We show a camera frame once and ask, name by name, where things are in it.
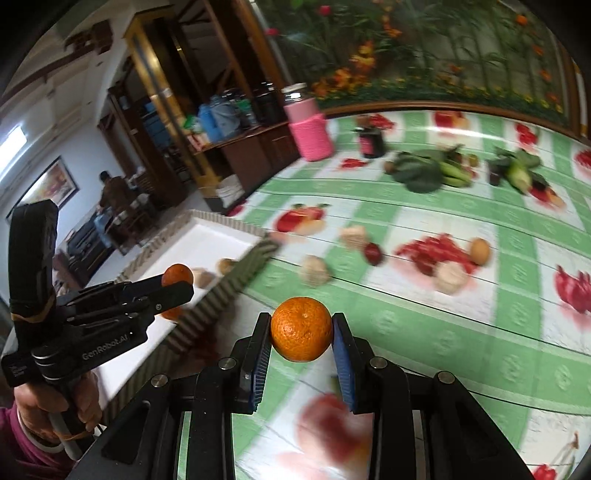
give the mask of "window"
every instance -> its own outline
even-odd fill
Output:
[[[22,133],[20,125],[12,130],[6,140],[0,145],[0,172],[8,167],[9,162],[27,143],[27,137]]]

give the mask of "human hand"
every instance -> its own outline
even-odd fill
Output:
[[[72,399],[78,408],[78,418],[88,432],[94,431],[102,412],[99,405],[99,389],[96,375],[87,372],[74,387]],[[59,443],[48,413],[61,413],[68,409],[66,399],[53,387],[39,384],[24,384],[14,389],[14,401],[25,427],[38,437]]]

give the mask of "garlic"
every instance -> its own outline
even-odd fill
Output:
[[[369,242],[363,225],[353,225],[340,230],[339,240],[348,250],[363,250]]]
[[[320,287],[330,279],[326,263],[315,255],[306,255],[301,263],[299,276],[303,283],[313,288]]]
[[[446,295],[454,295],[468,282],[468,274],[457,262],[441,262],[435,266],[433,283]]]
[[[216,276],[205,268],[194,268],[193,272],[193,283],[197,288],[207,287]]]

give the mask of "mural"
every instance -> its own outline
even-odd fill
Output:
[[[256,0],[269,41],[324,108],[478,103],[566,124],[556,41],[515,0]]]

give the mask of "rubber band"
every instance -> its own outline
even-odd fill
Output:
[[[62,435],[62,434],[56,432],[56,435],[62,442],[74,442],[75,440],[80,440],[80,439],[86,438],[86,437],[88,437],[88,435],[92,435],[92,434],[91,434],[91,432],[83,431],[83,432],[80,432],[76,435]]]
[[[47,300],[47,303],[43,307],[43,310],[37,313],[37,315],[33,315],[32,317],[22,317],[16,313],[11,313],[10,316],[12,317],[13,322],[29,322],[29,323],[41,323],[47,317],[47,314],[51,310],[53,303],[56,300],[56,295],[52,294]]]

